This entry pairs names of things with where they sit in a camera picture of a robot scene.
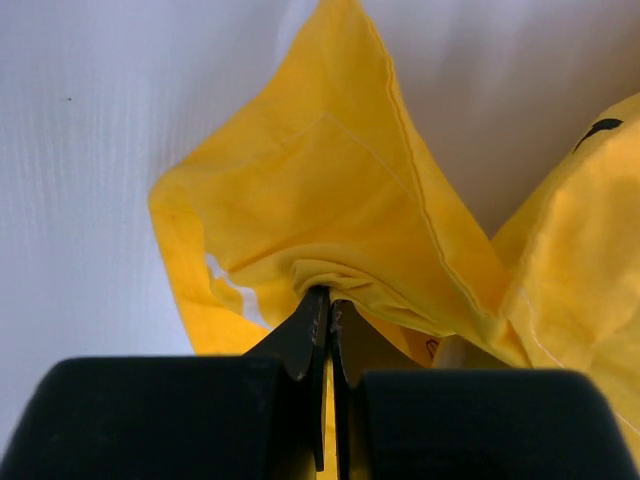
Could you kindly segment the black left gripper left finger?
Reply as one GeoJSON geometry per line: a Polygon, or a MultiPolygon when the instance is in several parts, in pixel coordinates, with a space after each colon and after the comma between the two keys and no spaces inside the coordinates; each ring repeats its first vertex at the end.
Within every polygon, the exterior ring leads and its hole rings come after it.
{"type": "Polygon", "coordinates": [[[329,294],[240,356],[57,363],[1,461],[5,479],[313,479],[325,466],[329,294]]]}

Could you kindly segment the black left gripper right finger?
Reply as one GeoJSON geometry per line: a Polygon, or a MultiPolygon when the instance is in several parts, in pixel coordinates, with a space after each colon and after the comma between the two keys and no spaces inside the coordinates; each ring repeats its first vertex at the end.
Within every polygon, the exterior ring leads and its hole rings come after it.
{"type": "Polygon", "coordinates": [[[422,368],[332,307],[342,479],[635,479],[608,402],[567,370],[422,368]]]}

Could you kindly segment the yellow Pikachu pillowcase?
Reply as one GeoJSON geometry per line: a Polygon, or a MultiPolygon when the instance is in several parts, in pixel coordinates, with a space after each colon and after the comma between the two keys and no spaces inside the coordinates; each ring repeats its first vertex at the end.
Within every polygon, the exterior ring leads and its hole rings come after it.
{"type": "Polygon", "coordinates": [[[322,1],[263,91],[149,210],[195,352],[242,353],[326,286],[422,364],[462,337],[566,368],[639,448],[639,99],[605,110],[488,238],[433,160],[356,1],[322,1]]]}

